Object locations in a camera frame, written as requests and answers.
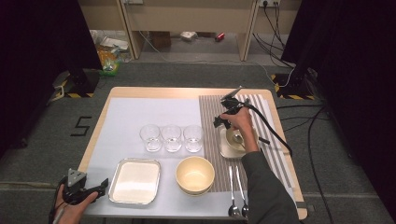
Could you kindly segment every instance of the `spoon handle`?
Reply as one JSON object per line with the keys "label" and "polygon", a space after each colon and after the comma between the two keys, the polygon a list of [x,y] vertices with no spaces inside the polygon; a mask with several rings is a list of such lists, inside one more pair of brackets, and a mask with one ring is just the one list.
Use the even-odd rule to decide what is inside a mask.
{"label": "spoon handle", "polygon": [[231,199],[234,201],[234,196],[233,196],[233,167],[229,166],[229,171],[230,171],[230,184],[231,184]]}
{"label": "spoon handle", "polygon": [[239,176],[238,166],[236,166],[235,168],[236,168],[236,178],[238,179],[238,185],[239,185],[239,189],[241,190],[242,199],[245,200],[244,191],[242,190],[241,177]]}

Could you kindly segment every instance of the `red object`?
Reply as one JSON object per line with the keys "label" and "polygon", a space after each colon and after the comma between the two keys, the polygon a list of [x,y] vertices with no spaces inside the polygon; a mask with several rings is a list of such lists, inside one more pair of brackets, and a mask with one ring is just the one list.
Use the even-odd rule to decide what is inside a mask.
{"label": "red object", "polygon": [[224,39],[224,33],[221,33],[215,37],[216,42],[220,42],[222,39]]}

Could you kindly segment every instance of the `black base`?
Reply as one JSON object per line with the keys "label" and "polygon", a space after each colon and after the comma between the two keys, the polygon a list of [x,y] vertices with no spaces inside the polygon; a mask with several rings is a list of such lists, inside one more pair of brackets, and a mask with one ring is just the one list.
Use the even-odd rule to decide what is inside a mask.
{"label": "black base", "polygon": [[64,81],[64,96],[72,98],[93,97],[93,93],[99,82],[99,71],[84,70],[87,80],[83,84],[75,84],[71,75]]}
{"label": "black base", "polygon": [[314,96],[308,89],[308,84],[304,78],[291,78],[290,74],[274,74],[273,81],[276,84],[276,95],[285,99],[314,100]]}

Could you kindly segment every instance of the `person's left hand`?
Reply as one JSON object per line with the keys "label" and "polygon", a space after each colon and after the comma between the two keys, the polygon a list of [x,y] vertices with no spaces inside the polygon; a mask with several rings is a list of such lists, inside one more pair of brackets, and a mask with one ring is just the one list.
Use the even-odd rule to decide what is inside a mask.
{"label": "person's left hand", "polygon": [[81,220],[82,214],[84,213],[85,209],[98,196],[98,192],[93,192],[81,203],[72,205],[72,204],[64,203],[64,199],[62,197],[63,191],[64,191],[64,184],[62,184],[59,187],[58,196],[56,197],[55,207],[57,207],[58,209],[56,210],[55,217],[57,217],[60,211],[64,209],[64,213],[62,214],[61,219],[59,220],[58,223],[78,224],[79,221]]}

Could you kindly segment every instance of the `clear glass cup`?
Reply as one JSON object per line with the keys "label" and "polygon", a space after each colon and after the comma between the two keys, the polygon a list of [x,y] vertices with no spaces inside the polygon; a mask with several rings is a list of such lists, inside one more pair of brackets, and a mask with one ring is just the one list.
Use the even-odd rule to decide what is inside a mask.
{"label": "clear glass cup", "polygon": [[170,124],[161,129],[161,136],[163,137],[163,145],[169,152],[177,152],[182,145],[181,129],[180,127]]}
{"label": "clear glass cup", "polygon": [[204,130],[201,126],[190,125],[183,131],[184,146],[189,152],[201,150],[204,138]]}
{"label": "clear glass cup", "polygon": [[154,152],[160,150],[163,142],[161,141],[161,130],[155,124],[148,124],[140,129],[140,138],[145,143],[147,151]]}

